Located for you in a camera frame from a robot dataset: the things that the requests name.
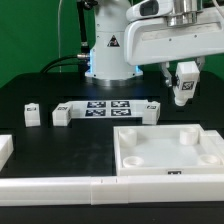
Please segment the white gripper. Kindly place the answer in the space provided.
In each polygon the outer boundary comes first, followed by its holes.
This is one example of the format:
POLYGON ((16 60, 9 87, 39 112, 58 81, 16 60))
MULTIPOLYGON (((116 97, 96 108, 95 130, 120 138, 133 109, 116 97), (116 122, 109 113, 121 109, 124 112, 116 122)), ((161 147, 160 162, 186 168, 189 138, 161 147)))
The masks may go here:
POLYGON ((139 20, 129 24, 124 35, 124 58, 130 65, 160 63, 167 87, 172 87, 169 61, 196 58, 199 71, 205 57, 224 53, 224 18, 215 8, 197 16, 197 23, 168 27, 165 18, 139 20))

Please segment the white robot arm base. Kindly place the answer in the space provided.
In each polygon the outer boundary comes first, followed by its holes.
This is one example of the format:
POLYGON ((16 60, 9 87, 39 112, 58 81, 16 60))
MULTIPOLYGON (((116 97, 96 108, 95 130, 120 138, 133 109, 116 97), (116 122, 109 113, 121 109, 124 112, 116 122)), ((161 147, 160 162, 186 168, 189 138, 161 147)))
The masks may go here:
POLYGON ((124 86, 142 77, 138 66, 124 59, 124 31, 128 25, 129 0, 96 0, 94 7, 95 44, 90 50, 87 81, 103 86, 124 86))

